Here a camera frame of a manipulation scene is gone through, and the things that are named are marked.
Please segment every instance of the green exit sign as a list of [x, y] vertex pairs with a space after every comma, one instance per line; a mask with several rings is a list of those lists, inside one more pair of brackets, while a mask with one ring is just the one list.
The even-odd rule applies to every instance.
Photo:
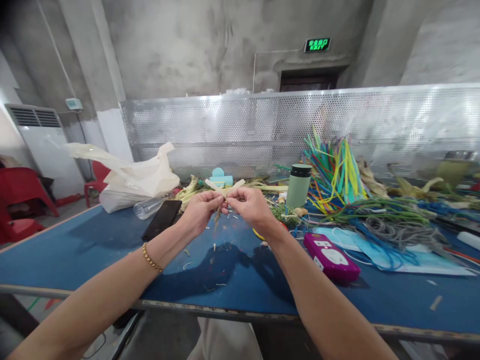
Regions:
[[315, 39], [308, 39], [305, 42], [304, 53], [318, 53], [322, 51], [328, 51], [330, 47], [329, 37], [319, 37]]

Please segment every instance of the green thermos bottle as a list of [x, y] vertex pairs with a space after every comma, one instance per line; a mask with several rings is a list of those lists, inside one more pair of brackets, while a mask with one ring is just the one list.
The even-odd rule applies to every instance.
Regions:
[[293, 164], [288, 182], [286, 205], [291, 208], [303, 208], [307, 201], [307, 193], [310, 187], [312, 166], [306, 164]]

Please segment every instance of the metal fence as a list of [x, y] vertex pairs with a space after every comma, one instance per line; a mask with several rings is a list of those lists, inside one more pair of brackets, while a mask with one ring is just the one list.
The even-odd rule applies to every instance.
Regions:
[[133, 159], [170, 141], [183, 181], [216, 167], [235, 178], [277, 175], [275, 164], [299, 161], [313, 126], [325, 140], [350, 136], [380, 177], [387, 163], [416, 176], [447, 151], [480, 150], [478, 83], [129, 100], [121, 112]]

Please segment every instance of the smartphone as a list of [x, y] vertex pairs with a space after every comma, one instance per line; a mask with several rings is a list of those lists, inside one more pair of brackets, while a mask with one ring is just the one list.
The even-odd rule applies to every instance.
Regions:
[[180, 200], [165, 200], [141, 236], [143, 241], [150, 241], [165, 229], [172, 226], [179, 213], [182, 202]]

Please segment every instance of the purple power bank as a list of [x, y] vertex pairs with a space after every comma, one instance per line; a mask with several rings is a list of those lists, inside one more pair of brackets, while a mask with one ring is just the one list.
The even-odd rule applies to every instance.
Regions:
[[303, 245], [327, 278], [351, 283], [359, 277], [360, 268], [325, 235], [308, 232]]

